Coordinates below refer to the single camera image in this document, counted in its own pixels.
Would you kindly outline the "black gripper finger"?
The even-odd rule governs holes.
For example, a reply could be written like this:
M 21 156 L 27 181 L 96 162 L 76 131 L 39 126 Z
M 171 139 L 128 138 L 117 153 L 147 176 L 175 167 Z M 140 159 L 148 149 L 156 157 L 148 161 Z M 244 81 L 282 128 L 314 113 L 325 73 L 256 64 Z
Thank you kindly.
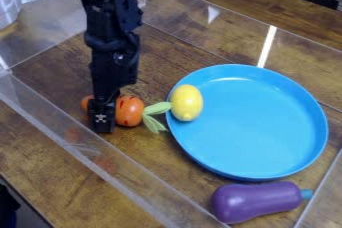
M 115 104 L 88 101 L 87 115 L 89 127 L 96 133 L 111 133 L 115 126 Z

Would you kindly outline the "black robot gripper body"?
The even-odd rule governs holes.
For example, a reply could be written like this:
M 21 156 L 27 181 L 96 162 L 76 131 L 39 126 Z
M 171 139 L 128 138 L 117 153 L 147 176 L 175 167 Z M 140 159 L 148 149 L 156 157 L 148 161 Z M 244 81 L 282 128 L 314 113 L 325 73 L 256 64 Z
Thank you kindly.
M 85 33 L 84 40 L 92 50 L 89 71 L 95 99 L 99 103 L 108 103 L 121 87 L 136 83 L 140 38 L 128 33 L 105 42 Z

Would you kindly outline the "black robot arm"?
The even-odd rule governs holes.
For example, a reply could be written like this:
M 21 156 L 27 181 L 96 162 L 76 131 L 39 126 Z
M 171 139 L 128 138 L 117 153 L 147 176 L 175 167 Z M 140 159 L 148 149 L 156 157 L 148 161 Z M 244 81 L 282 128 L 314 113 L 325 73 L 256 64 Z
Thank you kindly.
M 136 82 L 143 11 L 138 0 L 81 0 L 87 18 L 84 42 L 92 51 L 89 72 L 93 98 L 87 104 L 91 129 L 109 133 L 115 127 L 120 89 Z

